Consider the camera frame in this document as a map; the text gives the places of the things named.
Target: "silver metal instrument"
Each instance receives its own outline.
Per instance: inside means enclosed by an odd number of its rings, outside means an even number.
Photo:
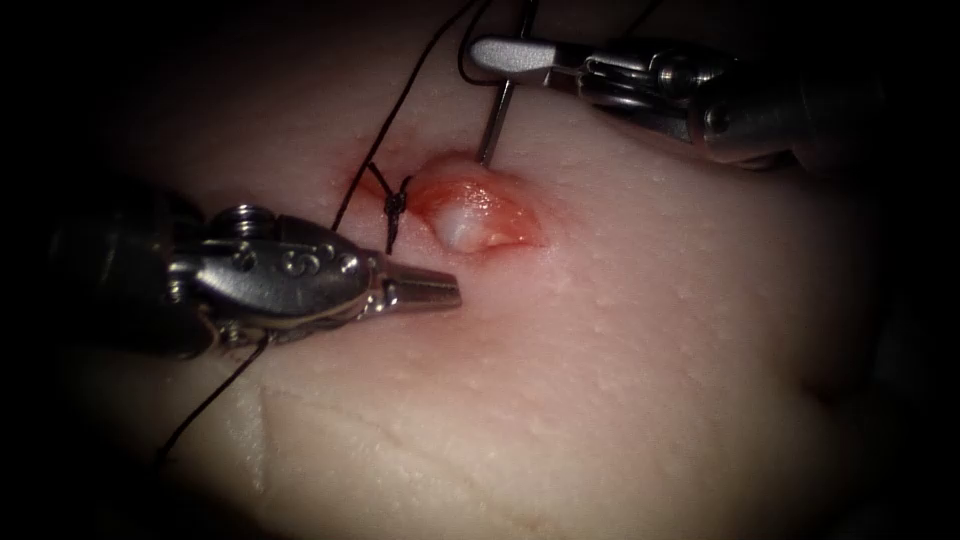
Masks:
[[[789,152],[811,172],[842,170],[873,148],[887,106],[880,77],[848,64],[756,66],[671,40],[602,49],[485,36],[469,56],[518,85],[576,96],[637,136],[750,169]]]
[[[305,219],[122,183],[54,213],[41,305],[84,316],[70,342],[194,357],[353,321],[460,306],[455,276],[394,262]]]

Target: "pale skin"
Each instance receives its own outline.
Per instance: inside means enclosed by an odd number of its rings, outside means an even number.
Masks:
[[[436,4],[227,26],[112,126],[116,159],[208,212],[327,225],[457,2]],[[600,43],[636,10],[547,4],[536,33]],[[481,32],[512,16],[495,6]],[[456,28],[376,157],[394,186],[479,141],[492,91],[459,79]],[[313,538],[756,536],[854,493],[876,452],[843,412],[870,346],[869,205],[799,170],[671,155],[532,89],[492,167],[535,195],[545,245],[481,264],[406,215],[395,257],[455,273],[463,307],[268,349],[162,474]],[[361,194],[340,232],[382,249],[381,208]],[[98,358],[73,373],[78,403],[147,462],[241,357]]]

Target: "wound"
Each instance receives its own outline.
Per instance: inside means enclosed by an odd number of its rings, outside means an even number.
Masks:
[[[517,189],[521,182],[460,154],[442,156],[427,162],[414,176],[407,189],[407,208],[453,252],[544,246],[536,212]]]

